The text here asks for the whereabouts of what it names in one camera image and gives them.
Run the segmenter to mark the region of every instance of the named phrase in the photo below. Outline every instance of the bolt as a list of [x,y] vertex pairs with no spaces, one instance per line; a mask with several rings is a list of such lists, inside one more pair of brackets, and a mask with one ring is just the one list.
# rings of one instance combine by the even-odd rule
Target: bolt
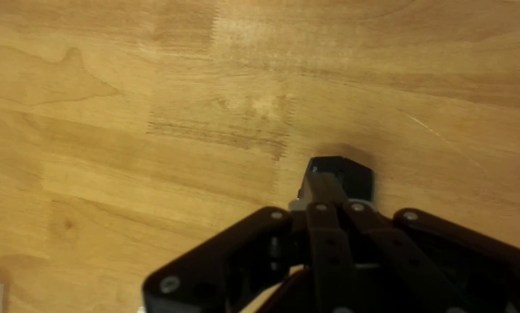
[[333,313],[354,313],[354,311],[347,306],[338,306],[338,308],[333,309]]
[[180,278],[178,276],[168,276],[168,278],[164,278],[162,281],[161,281],[161,290],[164,292],[164,294],[171,294],[171,292],[175,292],[176,288],[180,288]]
[[448,311],[446,313],[469,313],[467,309],[463,309],[463,308],[458,308],[458,306],[451,306],[451,308],[448,308]]
[[282,212],[272,212],[274,219],[282,219]]
[[364,203],[359,203],[359,201],[354,201],[350,207],[352,207],[356,212],[362,212],[362,210],[366,210],[366,205],[364,205]]
[[420,219],[420,215],[416,212],[411,212],[411,210],[406,212],[404,217],[409,219],[409,221],[418,221]]
[[328,210],[329,207],[324,203],[316,205],[317,210]]

